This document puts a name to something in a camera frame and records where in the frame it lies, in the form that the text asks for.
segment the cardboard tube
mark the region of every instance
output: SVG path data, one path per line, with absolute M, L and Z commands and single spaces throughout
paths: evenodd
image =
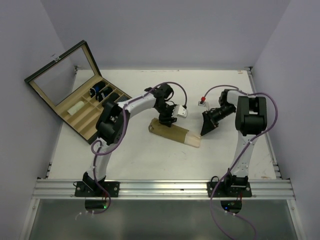
M 171 127 L 162 125 L 157 118 L 152 119 L 149 125 L 149 132 L 162 136 L 166 139 L 193 146 L 200 147 L 201 136 L 195 132 L 191 132 L 188 129 L 172 124 Z

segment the glass panel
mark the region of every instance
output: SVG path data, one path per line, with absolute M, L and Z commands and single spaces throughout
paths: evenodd
M 76 88 L 74 87 L 74 83 L 75 66 L 79 65 L 90 69 L 87 71 L 87 79 L 85 79 L 83 83 L 95 75 L 83 49 L 80 47 L 66 59 L 35 79 L 34 82 L 56 106 L 78 89 L 78 86 Z
M 112 200 L 110 209 L 93 217 L 85 213 L 84 200 L 41 200 L 30 239 L 229 239 L 214 224 L 208 200 Z M 254 224 L 257 239 L 297 239 L 287 201 L 242 202 L 239 214 Z M 217 219 L 229 234 L 237 240 L 253 239 L 247 223 L 221 211 L 220 201 L 214 204 Z

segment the wooden box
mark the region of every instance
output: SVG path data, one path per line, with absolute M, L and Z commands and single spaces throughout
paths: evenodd
M 84 75 L 87 76 L 75 82 L 75 71 L 79 66 L 81 69 L 86 69 Z M 118 100 L 123 97 L 130 99 L 129 95 L 102 77 L 89 46 L 84 40 L 24 81 L 89 144 L 97 138 L 96 123 L 104 109 L 103 102 L 113 93 L 119 95 Z M 100 81 L 105 83 L 102 91 L 106 88 L 112 91 L 101 102 L 96 99 L 96 96 L 91 97 L 90 95 L 90 88 Z M 82 107 L 71 114 L 70 108 L 77 103 L 80 103 Z

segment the beige tube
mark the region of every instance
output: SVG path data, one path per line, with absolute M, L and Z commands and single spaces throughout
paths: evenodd
M 70 107 L 67 112 L 72 116 L 73 114 L 78 112 L 84 105 L 85 103 L 83 101 L 78 101 L 74 106 Z
M 183 127 L 176 126 L 174 124 L 172 124 L 171 127 L 168 127 L 160 124 L 159 120 L 157 118 L 154 118 L 152 119 L 148 129 L 150 133 L 162 136 L 166 139 L 171 139 L 173 141 L 196 148 L 200 147 L 200 134 L 189 131 L 188 129 L 185 129 Z

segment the white object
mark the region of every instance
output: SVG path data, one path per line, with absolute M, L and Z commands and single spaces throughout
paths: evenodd
M 125 104 L 128 104 L 128 102 L 133 101 L 134 99 L 138 99 L 141 96 L 145 95 L 147 92 L 143 92 L 142 94 L 139 94 L 135 98 L 132 98 L 127 101 L 122 101 L 118 103 L 118 106 L 123 109 Z M 133 103 L 130 103 L 125 109 L 128 110 L 130 113 L 130 118 L 137 115 L 138 113 L 141 113 L 142 111 L 146 109 L 152 109 L 154 105 L 156 104 L 156 98 L 153 94 L 148 94 L 145 97 L 134 101 Z
M 79 216 L 81 216 L 82 215 L 82 212 L 79 212 L 76 216 L 75 216 L 75 220 L 77 221 L 77 218 L 79 217 Z
M 210 110 L 209 103 L 206 101 L 204 101 L 204 102 L 198 101 L 198 106 L 205 107 L 207 111 Z
M 184 106 L 182 105 L 177 105 L 175 106 L 173 113 L 172 113 L 172 117 L 183 117 L 186 118 L 188 115 L 188 110 L 184 108 Z
M 199 148 L 201 144 L 201 135 L 193 131 L 188 131 L 185 135 L 184 144 Z
M 74 106 L 70 107 L 67 112 L 72 116 L 73 114 L 78 112 L 84 105 L 85 103 L 83 101 L 78 101 Z

